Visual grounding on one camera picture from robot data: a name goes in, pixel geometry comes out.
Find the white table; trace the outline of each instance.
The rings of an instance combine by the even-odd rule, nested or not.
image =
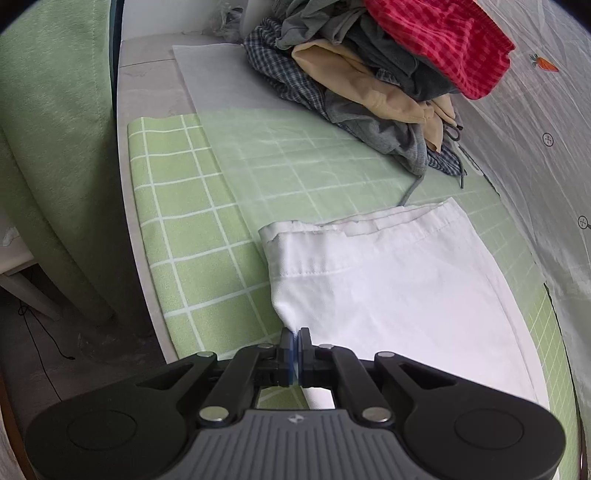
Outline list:
[[[10,218],[0,207],[0,287],[52,320],[59,320],[61,308],[20,273],[37,263],[23,239],[18,236],[7,247],[2,246],[5,232],[11,226]]]

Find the beige garment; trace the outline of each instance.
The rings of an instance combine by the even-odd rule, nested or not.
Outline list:
[[[421,125],[423,136],[427,147],[433,151],[441,153],[441,144],[443,142],[443,122],[438,115],[432,115],[427,118],[425,124]]]
[[[328,40],[314,40],[294,47],[292,58],[314,80],[386,120],[424,124],[433,107],[421,106],[400,88],[374,78],[352,51]]]
[[[435,115],[427,118],[427,122],[422,125],[423,135],[429,149],[441,153],[441,144],[443,142],[443,122],[457,127],[456,113],[453,109],[452,99],[449,94],[441,95],[427,102],[435,112]]]
[[[456,113],[453,110],[452,99],[449,93],[434,98],[431,100],[431,105],[435,109],[435,113],[441,117],[441,120],[457,127]]]

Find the floor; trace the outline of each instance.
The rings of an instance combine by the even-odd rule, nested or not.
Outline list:
[[[82,316],[35,265],[24,271],[31,281],[64,308],[64,319],[54,322],[35,312],[65,356],[29,312],[27,323],[37,343],[47,375],[65,400],[164,364],[155,336],[136,339],[115,326],[89,329]],[[19,302],[0,288],[0,369],[4,375],[17,425],[24,433],[31,420],[58,402],[46,377]]]

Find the logo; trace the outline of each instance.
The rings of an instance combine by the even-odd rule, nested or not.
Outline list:
[[[302,423],[305,420],[305,418],[299,413],[296,413],[291,417],[287,417],[287,420],[297,425],[298,423]]]
[[[581,215],[577,223],[579,224],[579,228],[583,230],[585,230],[586,228],[591,229],[591,227],[589,226],[589,222],[587,221],[587,217],[585,217],[585,215]]]
[[[551,147],[552,145],[554,145],[554,137],[549,133],[545,133],[544,135],[542,135],[542,142],[544,142],[544,145],[546,147]]]
[[[537,53],[530,55],[530,59],[531,64],[534,67],[539,67],[547,72],[559,72],[558,68],[556,68],[556,65],[554,65],[551,61],[540,57]]]

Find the carrot print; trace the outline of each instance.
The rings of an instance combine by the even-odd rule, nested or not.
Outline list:
[[[548,60],[543,59],[542,57],[538,57],[538,55],[535,53],[533,55],[530,55],[530,58],[531,64],[534,67],[538,66],[542,70],[546,70],[547,72],[559,72],[559,69],[556,68],[556,66],[552,62],[549,62]]]

